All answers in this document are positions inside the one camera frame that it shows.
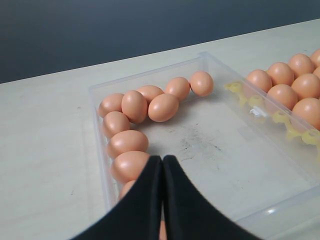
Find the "gray wall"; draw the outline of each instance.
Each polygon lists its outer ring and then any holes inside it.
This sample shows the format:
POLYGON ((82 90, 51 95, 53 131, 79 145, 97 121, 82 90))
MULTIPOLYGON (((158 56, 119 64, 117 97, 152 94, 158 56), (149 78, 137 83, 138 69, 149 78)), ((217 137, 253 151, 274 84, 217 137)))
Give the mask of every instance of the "gray wall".
POLYGON ((320 0, 2 0, 0 81, 320 17, 320 0))

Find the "white table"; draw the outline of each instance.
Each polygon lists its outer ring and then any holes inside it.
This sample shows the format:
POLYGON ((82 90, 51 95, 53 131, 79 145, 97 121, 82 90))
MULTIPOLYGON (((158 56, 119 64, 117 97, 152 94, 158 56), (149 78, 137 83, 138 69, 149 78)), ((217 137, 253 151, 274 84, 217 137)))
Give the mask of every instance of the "white table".
POLYGON ((310 55, 319 29, 320 19, 1 84, 0 238, 67 239, 104 215, 89 86, 203 51, 245 76, 310 55))

